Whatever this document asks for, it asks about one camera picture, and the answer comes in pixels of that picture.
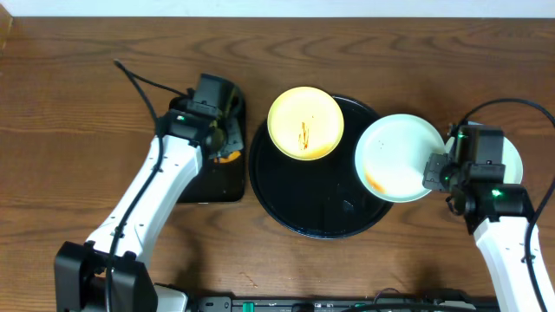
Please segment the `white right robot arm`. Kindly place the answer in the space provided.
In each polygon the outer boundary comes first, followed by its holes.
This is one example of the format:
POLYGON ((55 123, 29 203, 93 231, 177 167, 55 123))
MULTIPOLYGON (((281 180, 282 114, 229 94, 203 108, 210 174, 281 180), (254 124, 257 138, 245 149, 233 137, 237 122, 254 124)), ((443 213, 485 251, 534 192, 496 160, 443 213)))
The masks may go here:
POLYGON ((483 256, 502 311, 553 311, 554 289, 539 246, 538 211, 522 180, 514 150, 456 159, 430 153, 426 189, 448 194, 451 212, 464 218, 483 256))

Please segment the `orange green scrub sponge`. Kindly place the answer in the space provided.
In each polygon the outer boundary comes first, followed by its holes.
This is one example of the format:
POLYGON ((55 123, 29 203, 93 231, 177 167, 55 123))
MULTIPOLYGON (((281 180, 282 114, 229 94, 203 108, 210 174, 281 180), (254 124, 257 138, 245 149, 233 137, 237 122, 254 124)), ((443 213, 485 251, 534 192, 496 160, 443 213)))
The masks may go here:
POLYGON ((240 151, 234 151, 234 152, 230 153, 229 155, 227 155, 226 157, 218 157, 218 158, 215 158, 213 161, 217 164, 227 164, 227 163, 231 163, 231 162, 235 161, 241 155, 242 155, 242 153, 240 151))

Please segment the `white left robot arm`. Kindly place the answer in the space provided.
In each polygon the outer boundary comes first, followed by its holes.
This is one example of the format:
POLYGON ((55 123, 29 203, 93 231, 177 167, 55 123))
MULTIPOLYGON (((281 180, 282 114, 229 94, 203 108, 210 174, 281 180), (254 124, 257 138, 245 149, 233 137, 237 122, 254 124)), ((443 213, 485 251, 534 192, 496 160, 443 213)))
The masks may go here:
POLYGON ((164 138, 119 204, 84 244, 66 242, 55 256, 59 311, 185 311, 189 297, 148 274, 157 238, 178 203, 239 201, 245 193, 245 112, 223 121, 229 140, 207 157, 188 139, 202 117, 168 111, 164 138))

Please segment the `yellow plate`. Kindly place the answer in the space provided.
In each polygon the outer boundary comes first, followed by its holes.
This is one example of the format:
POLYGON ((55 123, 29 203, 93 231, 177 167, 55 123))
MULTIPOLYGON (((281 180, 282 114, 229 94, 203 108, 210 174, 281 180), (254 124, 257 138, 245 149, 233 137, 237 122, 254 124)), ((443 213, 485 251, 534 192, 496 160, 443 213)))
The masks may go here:
POLYGON ((340 143, 344 117, 334 98, 319 88, 291 88, 273 101, 267 129, 274 146, 302 161, 321 159, 340 143))

